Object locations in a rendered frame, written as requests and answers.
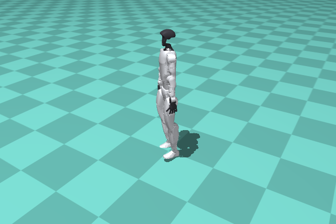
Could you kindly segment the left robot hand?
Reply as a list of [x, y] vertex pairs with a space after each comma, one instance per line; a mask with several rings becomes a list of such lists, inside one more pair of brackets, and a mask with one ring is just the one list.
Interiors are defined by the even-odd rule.
[[[175, 112], [177, 112], [177, 106], [176, 106], [176, 102], [171, 102], [171, 98], [170, 98], [170, 105], [169, 108], [166, 110], [166, 112], [170, 109], [169, 114], [173, 114]], [[172, 112], [171, 112], [172, 111]]]

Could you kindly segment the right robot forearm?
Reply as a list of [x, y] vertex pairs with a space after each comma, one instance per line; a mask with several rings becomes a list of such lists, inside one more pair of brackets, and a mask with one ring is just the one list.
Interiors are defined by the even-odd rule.
[[160, 86], [160, 89], [161, 89], [161, 87], [163, 86], [163, 81], [161, 80], [160, 72], [159, 72], [158, 85]]

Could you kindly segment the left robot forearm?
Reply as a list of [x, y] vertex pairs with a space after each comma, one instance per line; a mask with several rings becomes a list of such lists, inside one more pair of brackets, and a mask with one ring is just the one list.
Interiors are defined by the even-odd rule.
[[176, 98], [175, 98], [175, 88], [176, 88], [176, 81], [174, 77], [171, 77], [169, 79], [169, 97], [171, 98], [171, 102], [175, 102]]

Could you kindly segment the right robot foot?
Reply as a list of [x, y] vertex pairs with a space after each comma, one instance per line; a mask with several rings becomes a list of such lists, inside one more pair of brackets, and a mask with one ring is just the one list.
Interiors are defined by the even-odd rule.
[[165, 143], [163, 143], [162, 145], [160, 145], [160, 148], [168, 148], [168, 147], [171, 147], [171, 144], [167, 143], [167, 141]]

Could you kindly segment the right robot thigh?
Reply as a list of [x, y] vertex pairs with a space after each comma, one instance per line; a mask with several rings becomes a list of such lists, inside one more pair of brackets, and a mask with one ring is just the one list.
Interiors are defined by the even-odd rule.
[[163, 114], [164, 113], [164, 102], [165, 102], [165, 98], [162, 95], [161, 89], [159, 89], [156, 95], [156, 107], [157, 107], [158, 114], [161, 120], [165, 123], [164, 114]]

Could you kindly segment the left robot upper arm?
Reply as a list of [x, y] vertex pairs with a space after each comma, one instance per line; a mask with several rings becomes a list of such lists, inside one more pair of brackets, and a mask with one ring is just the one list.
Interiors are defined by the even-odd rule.
[[167, 54], [166, 60], [168, 63], [168, 68], [169, 68], [169, 73], [170, 73], [170, 76], [168, 76], [166, 80], [168, 83], [170, 83], [169, 79], [171, 77], [174, 77], [176, 80], [176, 56], [172, 53]]

